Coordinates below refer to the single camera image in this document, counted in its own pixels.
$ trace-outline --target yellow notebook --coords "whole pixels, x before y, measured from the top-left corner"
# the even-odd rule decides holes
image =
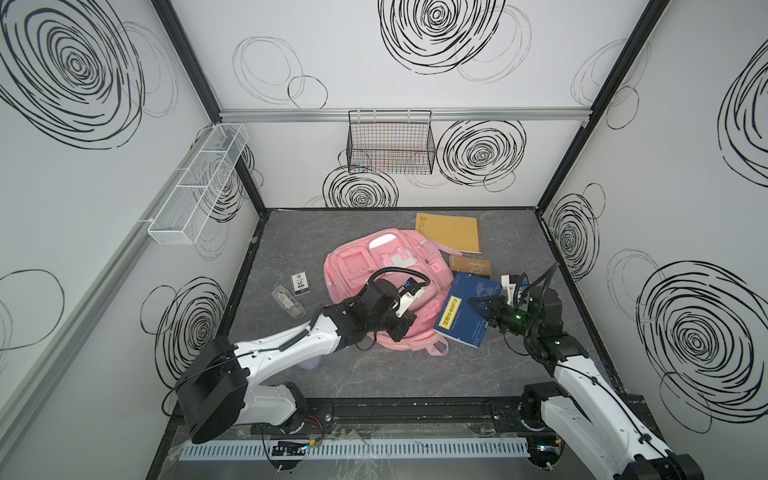
[[[446,247],[466,253],[481,253],[476,218],[416,214],[416,231]]]

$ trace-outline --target book cover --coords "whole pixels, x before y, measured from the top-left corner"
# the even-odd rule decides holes
[[[476,218],[416,214],[416,231],[430,240],[460,252],[480,253]]]
[[[488,323],[469,304],[477,296],[499,295],[502,285],[469,273],[458,272],[435,323],[435,331],[465,345],[479,347]]]

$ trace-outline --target table surface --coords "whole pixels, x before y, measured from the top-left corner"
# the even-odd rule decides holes
[[[243,298],[237,309],[230,341],[273,335],[308,321],[316,308],[331,304],[323,279],[326,255],[338,246],[386,228],[415,227],[418,210],[276,210],[266,222]],[[493,280],[505,273],[526,272],[535,279],[554,262],[544,232],[532,210],[450,210],[432,214],[478,218],[479,255],[490,260]],[[291,275],[306,271],[311,291],[297,299],[307,314],[289,316],[271,292],[283,285],[293,292]],[[605,376],[584,320],[558,271],[551,282],[563,302],[564,329],[581,342]],[[520,337],[507,335],[524,352]],[[426,351],[393,351],[380,345],[370,351],[349,347],[323,357],[314,370],[293,366],[264,383],[295,382],[305,397],[435,397],[519,396],[526,384],[551,377],[530,357],[519,356],[504,344],[501,333],[488,329],[479,348],[449,340],[445,356]]]

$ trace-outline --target black metal frame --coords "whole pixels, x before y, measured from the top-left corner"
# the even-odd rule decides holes
[[[561,273],[565,278],[568,289],[576,302],[576,306],[584,319],[587,330],[592,338],[592,342],[598,350],[598,355],[603,362],[609,380],[614,388],[620,394],[620,397],[627,403],[629,408],[645,423],[648,428],[659,438],[661,433],[650,413],[645,401],[641,396],[627,395],[624,392],[624,386],[621,379],[608,355],[605,345],[595,327],[595,324],[587,311],[584,300],[581,298],[576,282],[564,267],[564,261],[557,245],[552,241],[548,228],[543,221],[542,214],[547,206],[552,202],[555,194],[568,175],[568,171],[573,166],[582,149],[587,143],[594,129],[597,127],[603,113],[611,103],[611,99],[618,90],[625,75],[628,73],[638,54],[640,53],[645,41],[653,31],[659,18],[669,5],[670,0],[650,0],[643,11],[642,16],[637,22],[632,34],[627,40],[624,49],[619,55],[616,64],[608,75],[600,93],[598,94],[592,106],[592,115],[589,122],[579,129],[571,145],[565,153],[558,169],[555,171],[549,185],[536,207],[499,207],[496,210],[533,210],[538,218],[539,226],[547,238],[550,250],[561,265]],[[152,4],[160,17],[166,33],[179,55],[182,65],[187,70],[187,74],[192,85],[197,92],[211,121],[221,122],[221,109],[210,85],[205,78],[202,67],[197,61],[192,46],[184,33],[179,18],[171,5],[170,0],[152,0]],[[253,207],[259,214],[259,223],[253,233],[251,245],[248,248],[240,272],[235,280],[233,292],[230,295],[227,308],[225,310],[222,322],[218,329],[218,334],[226,334],[232,322],[234,321],[237,307],[240,304],[250,269],[253,265],[253,259],[257,254],[259,243],[269,220],[271,209],[266,208],[253,178],[250,176],[246,166],[242,162],[237,162],[236,171],[240,181],[246,189]],[[287,210],[348,210],[339,208],[295,208]],[[375,208],[371,210],[413,210],[412,208]],[[420,208],[420,210],[488,210],[487,207],[429,207]],[[328,432],[333,428],[333,424],[376,424],[382,423],[440,423],[440,422],[485,422],[492,424],[496,432],[518,433],[532,437],[536,435],[551,435],[551,432],[544,431],[541,434],[531,432],[523,427],[519,421],[517,406],[520,404],[520,397],[452,397],[438,399],[417,399],[417,398],[391,398],[391,399],[307,399],[310,405],[310,411],[315,417],[324,423],[325,430]],[[325,420],[326,414],[330,413],[330,420]],[[147,480],[155,480],[166,458],[168,449],[173,441],[174,435],[179,426],[184,424],[180,417],[180,410],[174,411],[174,415],[169,420],[165,429],[161,443],[158,446],[157,454],[152,462]]]

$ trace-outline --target wire mesh basket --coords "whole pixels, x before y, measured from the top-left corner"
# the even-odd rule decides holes
[[[349,112],[346,162],[351,174],[366,169],[386,174],[431,174],[435,166],[432,112]]]
[[[243,124],[218,124],[208,135],[147,232],[160,245],[197,242],[248,141]]]

